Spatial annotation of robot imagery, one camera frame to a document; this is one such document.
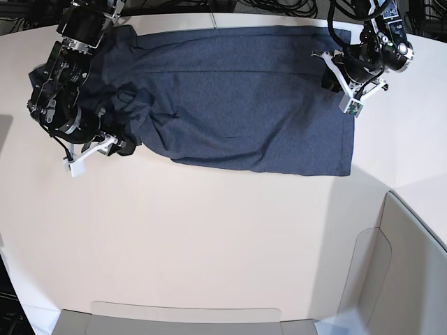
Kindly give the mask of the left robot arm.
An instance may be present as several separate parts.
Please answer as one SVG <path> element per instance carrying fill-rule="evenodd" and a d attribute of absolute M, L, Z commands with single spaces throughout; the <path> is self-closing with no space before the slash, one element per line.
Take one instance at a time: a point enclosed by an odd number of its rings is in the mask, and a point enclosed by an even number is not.
<path fill-rule="evenodd" d="M 350 10 L 331 1 L 328 11 L 330 37 L 341 47 L 329 54 L 347 84 L 352 84 L 359 99 L 367 85 L 377 84 L 384 72 L 405 71 L 413 61 L 413 46 L 406 37 L 404 22 L 396 1 L 346 1 Z M 334 16 L 339 11 L 363 22 L 360 42 L 350 44 L 335 32 Z"/>

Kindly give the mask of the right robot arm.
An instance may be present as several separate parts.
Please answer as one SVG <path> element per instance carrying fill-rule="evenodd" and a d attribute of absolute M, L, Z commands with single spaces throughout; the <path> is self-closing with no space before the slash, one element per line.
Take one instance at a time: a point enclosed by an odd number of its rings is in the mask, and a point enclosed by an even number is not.
<path fill-rule="evenodd" d="M 46 64 L 33 72 L 36 79 L 27 108 L 31 118 L 64 149 L 69 162 L 74 160 L 71 144 L 81 144 L 83 153 L 92 143 L 96 150 L 104 144 L 106 156 L 130 156 L 135 151 L 136 143 L 123 127 L 105 120 L 104 108 L 92 110 L 77 104 L 91 60 L 124 6 L 124 1 L 72 1 L 57 27 L 62 40 L 54 43 Z"/>

